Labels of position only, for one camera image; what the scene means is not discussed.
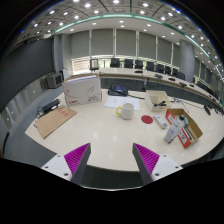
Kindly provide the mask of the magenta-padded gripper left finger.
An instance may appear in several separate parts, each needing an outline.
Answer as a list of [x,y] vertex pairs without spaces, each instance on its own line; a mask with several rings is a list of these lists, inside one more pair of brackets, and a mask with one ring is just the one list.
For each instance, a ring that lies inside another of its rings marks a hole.
[[91,144],[87,143],[65,155],[56,154],[42,169],[79,185],[91,154]]

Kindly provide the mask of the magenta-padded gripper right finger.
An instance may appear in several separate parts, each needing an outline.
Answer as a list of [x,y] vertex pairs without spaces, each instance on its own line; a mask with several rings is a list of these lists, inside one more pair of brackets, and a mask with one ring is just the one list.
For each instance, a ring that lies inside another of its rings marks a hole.
[[137,143],[133,144],[132,153],[139,168],[143,185],[152,183],[182,169],[168,155],[159,155]]

